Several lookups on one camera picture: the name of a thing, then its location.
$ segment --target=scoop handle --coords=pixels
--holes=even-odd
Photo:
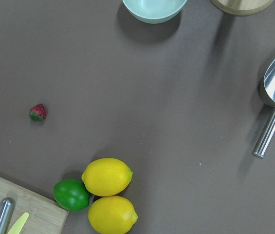
[[[259,139],[252,151],[252,154],[258,158],[264,158],[268,145],[275,133],[275,108],[270,113],[268,120]]]

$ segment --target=lime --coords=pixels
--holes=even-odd
[[[89,205],[90,193],[76,179],[66,179],[54,186],[54,198],[65,210],[80,211]]]

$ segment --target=yellow lemon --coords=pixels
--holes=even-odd
[[[90,206],[88,219],[91,226],[100,234],[124,234],[137,221],[137,213],[126,198],[106,196]]]
[[[124,190],[132,176],[133,172],[123,161],[108,157],[91,162],[81,178],[91,194],[111,196]]]

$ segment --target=knife handle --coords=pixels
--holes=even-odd
[[[12,213],[15,208],[15,201],[10,198],[4,198],[0,203],[0,234],[5,234],[11,221]]]

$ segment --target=metal handle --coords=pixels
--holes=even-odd
[[[270,113],[266,125],[253,149],[252,154],[258,158],[264,158],[265,152],[275,132],[275,108]]]
[[[10,198],[4,198],[0,203],[0,234],[5,234],[11,221],[14,211],[15,201]]]

